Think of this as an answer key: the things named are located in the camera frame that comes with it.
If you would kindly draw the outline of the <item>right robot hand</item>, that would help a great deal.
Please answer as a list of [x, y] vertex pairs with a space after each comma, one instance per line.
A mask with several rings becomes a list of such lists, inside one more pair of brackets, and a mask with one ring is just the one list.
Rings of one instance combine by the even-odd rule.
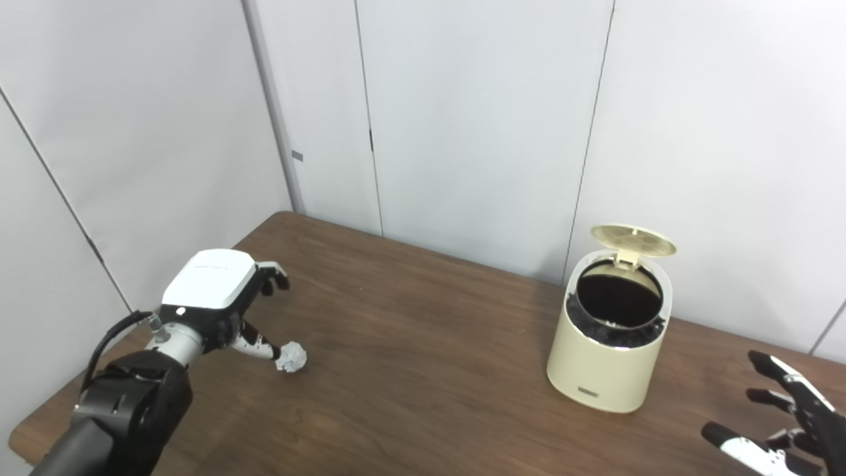
[[845, 419], [827, 397], [783, 360], [758, 350], [748, 352], [753, 369], [778, 383], [783, 392], [750, 388], [752, 403], [776, 407], [798, 423], [764, 441], [742, 436], [717, 422], [708, 422], [701, 436], [720, 452], [758, 475], [843, 475]]

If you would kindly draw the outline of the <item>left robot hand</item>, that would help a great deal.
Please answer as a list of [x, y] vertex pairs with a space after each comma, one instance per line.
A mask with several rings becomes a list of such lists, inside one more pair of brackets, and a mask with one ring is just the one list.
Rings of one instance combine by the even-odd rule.
[[246, 322], [245, 313], [257, 296], [288, 289], [288, 275], [277, 262], [256, 262], [231, 249], [203, 250], [167, 286], [157, 311], [161, 328], [146, 347], [184, 368], [224, 348], [279, 362], [279, 346]]

